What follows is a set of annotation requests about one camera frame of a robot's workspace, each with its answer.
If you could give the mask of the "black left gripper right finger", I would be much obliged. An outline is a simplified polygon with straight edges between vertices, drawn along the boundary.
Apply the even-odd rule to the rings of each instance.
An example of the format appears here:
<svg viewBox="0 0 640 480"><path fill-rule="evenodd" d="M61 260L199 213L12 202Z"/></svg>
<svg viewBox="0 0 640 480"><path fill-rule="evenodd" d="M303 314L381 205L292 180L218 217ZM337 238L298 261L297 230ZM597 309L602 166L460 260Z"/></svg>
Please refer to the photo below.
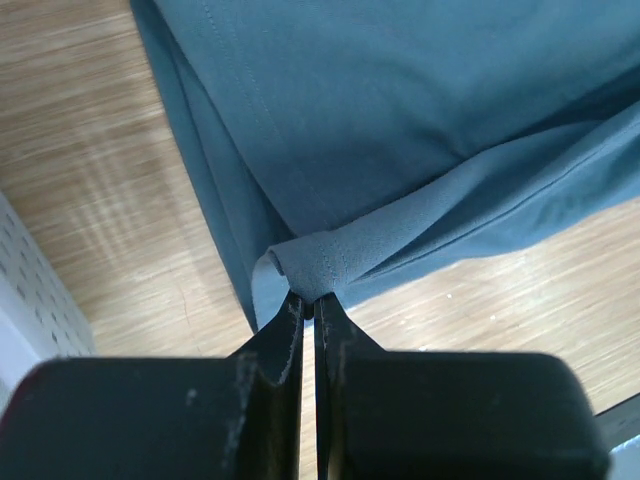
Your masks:
<svg viewBox="0 0 640 480"><path fill-rule="evenodd" d="M354 355L383 350L349 318L336 295L325 295L314 303L316 451L320 479L343 477L346 361Z"/></svg>

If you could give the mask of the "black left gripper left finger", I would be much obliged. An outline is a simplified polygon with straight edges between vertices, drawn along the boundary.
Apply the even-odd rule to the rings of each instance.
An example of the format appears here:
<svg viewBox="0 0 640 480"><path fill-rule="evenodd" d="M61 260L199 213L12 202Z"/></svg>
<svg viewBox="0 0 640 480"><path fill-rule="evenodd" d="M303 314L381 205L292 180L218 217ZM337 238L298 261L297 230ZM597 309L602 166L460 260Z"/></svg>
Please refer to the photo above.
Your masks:
<svg viewBox="0 0 640 480"><path fill-rule="evenodd" d="M296 479L299 472L304 302L293 294L230 356L239 416L229 424L231 479Z"/></svg>

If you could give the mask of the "teal blue t-shirt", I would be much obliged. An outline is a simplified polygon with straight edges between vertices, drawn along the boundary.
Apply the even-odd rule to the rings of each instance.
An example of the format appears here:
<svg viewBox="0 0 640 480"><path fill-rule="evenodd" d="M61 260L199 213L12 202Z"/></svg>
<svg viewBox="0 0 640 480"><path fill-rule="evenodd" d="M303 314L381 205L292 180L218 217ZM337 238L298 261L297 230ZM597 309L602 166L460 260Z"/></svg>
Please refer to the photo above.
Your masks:
<svg viewBox="0 0 640 480"><path fill-rule="evenodd" d="M253 330L639 193L635 1L135 1Z"/></svg>

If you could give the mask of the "white plastic laundry basket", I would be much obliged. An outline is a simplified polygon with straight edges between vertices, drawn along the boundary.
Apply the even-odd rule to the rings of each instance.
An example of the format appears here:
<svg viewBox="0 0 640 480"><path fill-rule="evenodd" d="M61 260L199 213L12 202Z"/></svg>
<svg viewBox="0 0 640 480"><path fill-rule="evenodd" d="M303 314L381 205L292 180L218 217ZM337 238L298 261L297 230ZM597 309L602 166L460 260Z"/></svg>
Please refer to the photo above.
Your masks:
<svg viewBox="0 0 640 480"><path fill-rule="evenodd" d="M91 327L6 197L1 198L1 405L54 357L97 353Z"/></svg>

